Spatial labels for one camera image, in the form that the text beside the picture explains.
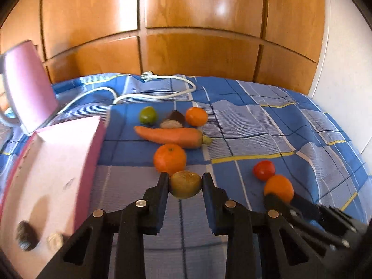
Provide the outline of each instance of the wooden door panel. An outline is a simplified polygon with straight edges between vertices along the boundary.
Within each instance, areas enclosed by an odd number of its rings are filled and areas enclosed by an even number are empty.
[[[137,29],[137,0],[43,0],[47,58],[111,34]]]
[[[99,73],[141,74],[138,38],[91,42],[47,62],[52,83]]]
[[[256,81],[308,94],[316,69],[317,63],[285,48],[266,44]]]
[[[41,45],[40,0],[19,0],[1,27],[1,53],[17,44],[32,40],[38,46],[42,61],[44,56]]]
[[[263,0],[146,0],[147,27],[207,27],[259,37]]]
[[[318,62],[324,0],[269,0],[265,39]]]
[[[219,76],[251,81],[259,44],[199,34],[147,36],[148,68],[158,75]]]

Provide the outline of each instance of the power cord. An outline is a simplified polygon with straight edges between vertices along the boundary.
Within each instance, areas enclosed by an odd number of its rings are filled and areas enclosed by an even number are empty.
[[[153,79],[166,79],[166,78],[173,78],[173,79],[176,79],[176,80],[184,81],[184,82],[188,83],[189,85],[191,85],[192,88],[181,91],[181,92],[169,94],[169,95],[166,95],[166,96],[152,96],[152,95],[148,95],[148,94],[130,93],[130,94],[124,94],[124,95],[118,97],[118,95],[116,94],[116,92],[113,89],[111,89],[109,87],[99,87],[99,88],[92,89],[92,90],[89,90],[87,92],[84,92],[83,94],[75,97],[75,99],[70,101],[57,114],[61,114],[62,112],[65,112],[73,103],[75,103],[76,101],[78,101],[82,97],[84,97],[84,96],[86,96],[86,95],[88,95],[92,92],[98,91],[98,90],[108,90],[108,91],[110,91],[112,93],[113,97],[114,97],[114,101],[112,103],[113,105],[118,104],[118,102],[120,102],[121,100],[128,99],[128,98],[131,98],[131,97],[142,97],[142,98],[145,98],[145,99],[165,100],[165,99],[170,99],[172,97],[181,96],[181,95],[186,94],[186,93],[191,93],[191,92],[194,92],[196,90],[196,85],[193,82],[189,81],[186,78],[182,78],[182,77],[179,77],[179,76],[173,76],[173,75],[159,76],[159,75],[153,74],[151,71],[146,71],[146,72],[142,73],[142,75],[141,75],[141,79],[145,82],[152,81]]]

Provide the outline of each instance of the lime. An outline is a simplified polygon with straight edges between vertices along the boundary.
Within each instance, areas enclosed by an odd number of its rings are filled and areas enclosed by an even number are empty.
[[[158,115],[153,107],[148,106],[141,110],[138,119],[141,124],[152,126],[156,123]]]

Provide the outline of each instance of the red tomato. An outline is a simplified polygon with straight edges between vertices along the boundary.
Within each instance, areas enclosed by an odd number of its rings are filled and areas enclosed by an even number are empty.
[[[269,160],[257,163],[253,168],[254,176],[263,182],[275,175],[275,165]]]

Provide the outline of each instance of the tangerine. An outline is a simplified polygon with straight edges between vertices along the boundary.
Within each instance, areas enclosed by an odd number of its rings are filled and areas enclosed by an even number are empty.
[[[172,176],[186,167],[186,153],[179,145],[167,143],[156,150],[153,161],[156,170]]]
[[[200,127],[208,121],[208,114],[204,109],[191,107],[186,111],[185,118],[190,125]]]
[[[274,175],[269,178],[263,189],[263,194],[274,193],[282,201],[289,203],[295,195],[292,183],[283,175]]]

